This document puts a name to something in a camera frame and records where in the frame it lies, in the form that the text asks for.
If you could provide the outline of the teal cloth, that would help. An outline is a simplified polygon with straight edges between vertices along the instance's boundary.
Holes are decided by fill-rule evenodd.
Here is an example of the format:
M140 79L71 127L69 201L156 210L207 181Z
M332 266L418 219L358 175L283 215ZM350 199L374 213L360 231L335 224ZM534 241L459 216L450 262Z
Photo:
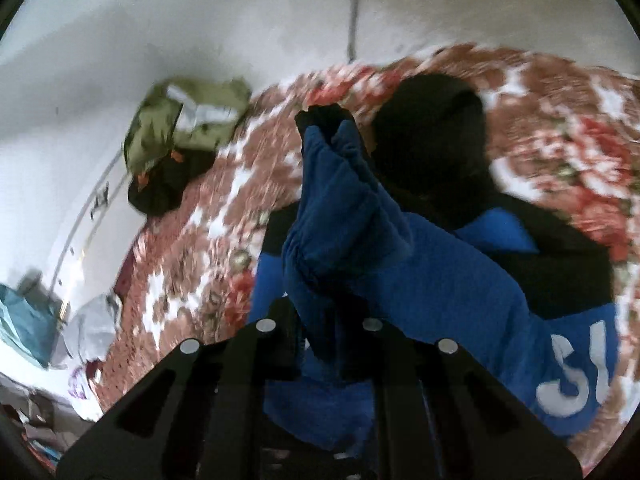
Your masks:
M58 307L50 300L33 304L1 285L1 341L42 368L49 367L59 319Z

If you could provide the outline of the blue and black sweatshirt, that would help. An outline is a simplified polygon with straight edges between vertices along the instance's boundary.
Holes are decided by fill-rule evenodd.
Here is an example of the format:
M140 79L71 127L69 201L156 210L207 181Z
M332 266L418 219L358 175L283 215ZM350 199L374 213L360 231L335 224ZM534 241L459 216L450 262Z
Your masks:
M336 104L295 122L302 196L270 214L250 318L290 300L309 348L298 379L267 386L267 417L319 448L360 450L373 392L340 368L349 324L377 318L461 344L557 436L587 429L617 364L608 251L497 190L472 87L405 79L372 120L372 150Z

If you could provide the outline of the olive green jacket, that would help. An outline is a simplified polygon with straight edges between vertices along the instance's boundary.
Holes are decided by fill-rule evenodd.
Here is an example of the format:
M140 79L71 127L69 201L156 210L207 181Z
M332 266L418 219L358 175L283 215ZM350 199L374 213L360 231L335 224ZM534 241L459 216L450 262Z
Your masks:
M131 206L147 217L177 209L188 184L213 167L250 108L242 79L211 82L184 77L156 84L140 104L122 154L132 180Z

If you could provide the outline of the grey plastic bag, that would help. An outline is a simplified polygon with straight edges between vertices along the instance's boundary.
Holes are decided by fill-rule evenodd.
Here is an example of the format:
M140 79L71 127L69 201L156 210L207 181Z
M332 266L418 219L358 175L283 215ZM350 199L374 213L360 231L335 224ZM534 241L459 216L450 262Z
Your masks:
M62 330L66 352L81 363L105 361L122 319L122 300L114 292L84 304Z

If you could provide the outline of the floral brown bed blanket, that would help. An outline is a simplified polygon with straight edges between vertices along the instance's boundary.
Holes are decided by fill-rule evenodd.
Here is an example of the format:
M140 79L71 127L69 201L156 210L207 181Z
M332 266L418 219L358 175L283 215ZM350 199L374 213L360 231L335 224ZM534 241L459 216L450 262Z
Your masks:
M337 102L367 129L401 79L431 72L462 78L480 94L500 188L551 209L610 251L620 362L608 400L570 450L593 474L638 432L632 419L639 405L638 80L476 44L385 67L335 66L255 96L212 169L186 187L178 209L145 226L122 265L115 285L120 330L90 384L101 410L179 340L216 342L242 326L268 211L299 192L296 112Z

